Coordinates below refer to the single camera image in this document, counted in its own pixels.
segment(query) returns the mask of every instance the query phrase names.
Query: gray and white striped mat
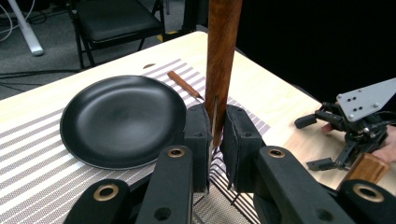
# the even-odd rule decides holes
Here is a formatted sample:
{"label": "gray and white striped mat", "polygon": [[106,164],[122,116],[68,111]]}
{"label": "gray and white striped mat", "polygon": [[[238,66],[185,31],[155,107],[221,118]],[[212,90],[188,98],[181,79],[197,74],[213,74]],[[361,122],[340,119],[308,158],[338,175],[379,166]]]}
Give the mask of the gray and white striped mat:
{"label": "gray and white striped mat", "polygon": [[[205,95],[205,77],[181,60],[159,66],[143,76],[174,88],[187,107],[198,104],[166,75],[171,70]],[[228,104],[244,108],[231,98]],[[1,130],[0,223],[62,223],[80,194],[93,183],[117,178],[131,185],[153,171],[154,163],[126,171],[109,171],[74,158],[64,147],[59,133],[63,112],[64,108],[58,108],[13,129]],[[263,135],[269,126],[247,113]]]}

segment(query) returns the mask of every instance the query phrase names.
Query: beige table surface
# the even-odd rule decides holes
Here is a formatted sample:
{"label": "beige table surface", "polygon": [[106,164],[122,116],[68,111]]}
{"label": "beige table surface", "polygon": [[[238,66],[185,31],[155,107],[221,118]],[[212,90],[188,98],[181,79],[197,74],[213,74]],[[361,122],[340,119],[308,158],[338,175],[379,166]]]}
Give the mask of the beige table surface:
{"label": "beige table surface", "polygon": [[[204,75],[206,46],[207,34],[195,32],[7,98],[0,101],[0,130],[11,129],[39,118],[54,108],[65,107],[79,91],[98,80],[143,74],[146,71],[144,66],[150,63],[161,64],[181,59]],[[343,133],[320,132],[324,124],[322,121],[303,130],[296,129],[293,122],[313,113],[320,103],[237,52],[233,60],[229,96],[270,126],[262,136],[266,145],[290,150],[305,167],[307,161],[327,157],[335,159],[344,146]],[[336,188],[346,174],[339,170],[310,173],[317,181],[331,188]],[[379,185],[395,194],[394,164]]]}

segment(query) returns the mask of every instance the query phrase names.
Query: chair seat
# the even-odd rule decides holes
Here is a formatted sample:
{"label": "chair seat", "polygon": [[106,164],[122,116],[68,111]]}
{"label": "chair seat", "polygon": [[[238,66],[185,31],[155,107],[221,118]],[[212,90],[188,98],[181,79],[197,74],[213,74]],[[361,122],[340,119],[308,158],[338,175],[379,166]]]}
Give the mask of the chair seat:
{"label": "chair seat", "polygon": [[78,2],[76,10],[92,43],[163,29],[161,22],[135,0]]}

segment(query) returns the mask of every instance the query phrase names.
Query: human hand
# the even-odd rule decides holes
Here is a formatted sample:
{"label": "human hand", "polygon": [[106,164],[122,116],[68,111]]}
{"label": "human hand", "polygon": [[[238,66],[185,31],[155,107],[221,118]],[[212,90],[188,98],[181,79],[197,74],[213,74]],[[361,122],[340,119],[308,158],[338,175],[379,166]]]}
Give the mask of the human hand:
{"label": "human hand", "polygon": [[[323,133],[332,131],[332,125],[327,123],[321,127]],[[396,161],[396,127],[387,126],[388,137],[385,140],[385,145],[380,149],[374,151],[372,154],[385,162]]]}

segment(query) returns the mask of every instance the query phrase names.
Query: black plate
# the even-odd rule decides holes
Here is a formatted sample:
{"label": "black plate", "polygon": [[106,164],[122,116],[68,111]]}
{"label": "black plate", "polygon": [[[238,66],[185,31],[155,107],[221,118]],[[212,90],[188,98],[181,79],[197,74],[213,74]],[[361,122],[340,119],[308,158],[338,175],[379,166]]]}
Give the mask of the black plate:
{"label": "black plate", "polygon": [[89,165],[114,170],[155,161],[184,131],[186,106],[149,77],[101,80],[76,95],[61,118],[67,150]]}

